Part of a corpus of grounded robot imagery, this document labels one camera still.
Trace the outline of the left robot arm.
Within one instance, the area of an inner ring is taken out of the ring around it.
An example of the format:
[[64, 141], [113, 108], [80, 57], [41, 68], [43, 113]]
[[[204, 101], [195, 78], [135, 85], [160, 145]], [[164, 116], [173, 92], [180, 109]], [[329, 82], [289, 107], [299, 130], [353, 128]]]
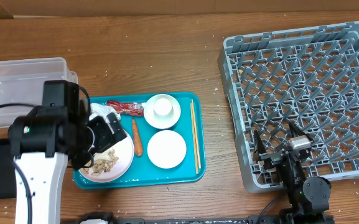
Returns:
[[68, 167], [96, 165], [94, 155], [126, 138], [113, 113], [90, 119], [91, 104], [76, 83], [46, 81], [42, 103], [14, 120], [8, 136], [16, 175], [16, 223], [60, 223]]

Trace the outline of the orange carrot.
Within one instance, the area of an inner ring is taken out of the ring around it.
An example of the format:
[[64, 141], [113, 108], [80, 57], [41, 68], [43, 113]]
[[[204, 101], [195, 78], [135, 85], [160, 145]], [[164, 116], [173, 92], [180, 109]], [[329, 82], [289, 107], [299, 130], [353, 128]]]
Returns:
[[141, 157], [143, 155], [143, 146], [139, 134], [139, 129], [135, 119], [132, 119], [132, 130], [133, 130], [134, 153], [136, 156]]

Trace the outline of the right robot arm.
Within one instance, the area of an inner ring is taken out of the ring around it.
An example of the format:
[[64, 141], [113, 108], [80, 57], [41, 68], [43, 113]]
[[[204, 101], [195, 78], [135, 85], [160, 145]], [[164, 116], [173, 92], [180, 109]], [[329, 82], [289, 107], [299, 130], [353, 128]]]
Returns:
[[[276, 169], [284, 193], [273, 199], [261, 211], [257, 223], [333, 223], [327, 217], [332, 185], [321, 176], [307, 177], [301, 162], [310, 156], [312, 138], [293, 122], [289, 123], [291, 138], [278, 152], [268, 154], [260, 135], [254, 131], [254, 160], [264, 162], [265, 169]], [[266, 210], [283, 196], [288, 196], [290, 207], [274, 217], [265, 215]]]

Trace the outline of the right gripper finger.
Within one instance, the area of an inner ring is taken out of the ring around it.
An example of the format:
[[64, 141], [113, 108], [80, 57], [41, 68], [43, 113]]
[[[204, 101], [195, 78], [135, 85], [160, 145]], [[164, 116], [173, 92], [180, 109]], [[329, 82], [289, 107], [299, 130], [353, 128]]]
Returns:
[[293, 138], [304, 135], [304, 132], [292, 121], [289, 122], [289, 130]]
[[259, 156], [260, 154], [266, 153], [266, 148], [262, 142], [258, 131], [255, 129], [254, 132], [254, 155]]

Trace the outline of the large pink plate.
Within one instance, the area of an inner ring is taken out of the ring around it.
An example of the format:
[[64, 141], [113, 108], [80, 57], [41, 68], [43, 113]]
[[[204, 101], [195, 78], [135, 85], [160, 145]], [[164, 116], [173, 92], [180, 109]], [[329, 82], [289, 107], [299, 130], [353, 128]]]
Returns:
[[115, 150], [115, 155], [119, 157], [118, 161], [110, 172], [100, 174], [99, 176], [92, 176], [84, 171], [84, 168], [79, 170], [79, 173], [89, 181], [97, 183], [110, 182], [121, 177], [130, 167], [134, 158], [134, 144], [130, 135], [126, 133], [126, 138], [110, 147]]

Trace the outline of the red snack wrapper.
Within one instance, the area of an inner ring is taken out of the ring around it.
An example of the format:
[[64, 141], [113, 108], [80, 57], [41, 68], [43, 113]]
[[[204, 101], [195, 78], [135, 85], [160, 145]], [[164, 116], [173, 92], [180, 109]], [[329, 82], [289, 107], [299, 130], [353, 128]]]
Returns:
[[118, 114], [126, 114], [131, 116], [144, 116], [145, 103], [128, 103], [108, 100], [107, 105], [114, 108]]

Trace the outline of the rice and peanut scraps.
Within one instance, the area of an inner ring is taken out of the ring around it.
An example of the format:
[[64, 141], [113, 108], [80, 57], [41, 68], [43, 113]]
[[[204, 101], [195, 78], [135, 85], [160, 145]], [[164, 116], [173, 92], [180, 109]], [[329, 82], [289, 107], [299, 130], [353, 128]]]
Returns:
[[103, 153], [95, 153], [93, 156], [93, 165], [91, 161], [88, 162], [84, 168], [87, 174], [92, 176], [99, 176], [100, 174], [108, 173], [114, 167], [119, 157], [115, 155], [114, 149], [108, 149]]

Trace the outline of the white napkin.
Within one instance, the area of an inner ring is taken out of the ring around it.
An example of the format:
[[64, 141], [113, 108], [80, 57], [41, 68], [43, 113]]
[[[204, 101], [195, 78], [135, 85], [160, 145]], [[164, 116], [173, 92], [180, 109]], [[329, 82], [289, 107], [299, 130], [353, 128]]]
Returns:
[[106, 123], [110, 123], [110, 121], [107, 117], [110, 113], [113, 113], [116, 116], [118, 121], [121, 120], [120, 114], [118, 114], [113, 107], [108, 106], [108, 105], [101, 105], [98, 103], [92, 103], [91, 104], [91, 115], [89, 116], [89, 120], [91, 121], [92, 119], [96, 118], [97, 116], [101, 116], [105, 120]]

